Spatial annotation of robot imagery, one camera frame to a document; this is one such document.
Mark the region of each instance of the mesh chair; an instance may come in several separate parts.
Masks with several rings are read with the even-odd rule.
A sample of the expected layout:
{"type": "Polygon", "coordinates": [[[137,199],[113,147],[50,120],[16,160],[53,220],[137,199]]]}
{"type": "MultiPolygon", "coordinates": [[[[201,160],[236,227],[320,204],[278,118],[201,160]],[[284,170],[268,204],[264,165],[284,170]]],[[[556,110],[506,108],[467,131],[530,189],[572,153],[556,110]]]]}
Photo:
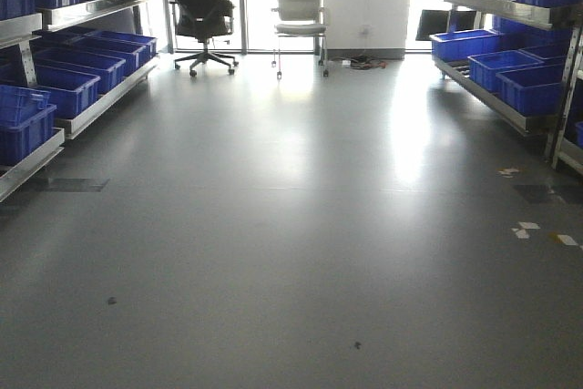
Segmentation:
{"type": "Polygon", "coordinates": [[[275,26],[278,37],[277,57],[273,51],[271,65],[278,66],[277,78],[281,79],[281,37],[311,37],[322,40],[320,44],[319,65],[324,66],[323,75],[328,76],[328,48],[326,46],[326,24],[324,23],[324,8],[320,7],[320,0],[277,0],[278,7],[273,8],[281,20],[275,26]]]}
{"type": "Polygon", "coordinates": [[[203,44],[200,52],[190,56],[176,59],[174,67],[180,68],[180,61],[194,60],[190,64],[189,72],[192,77],[197,75],[194,69],[198,64],[206,64],[208,60],[216,61],[229,68],[229,74],[235,73],[234,67],[239,63],[231,55],[209,51],[209,41],[214,36],[228,36],[232,34],[233,8],[230,0],[174,0],[171,2],[178,6],[179,18],[176,10],[175,32],[178,36],[193,36],[203,44]]]}

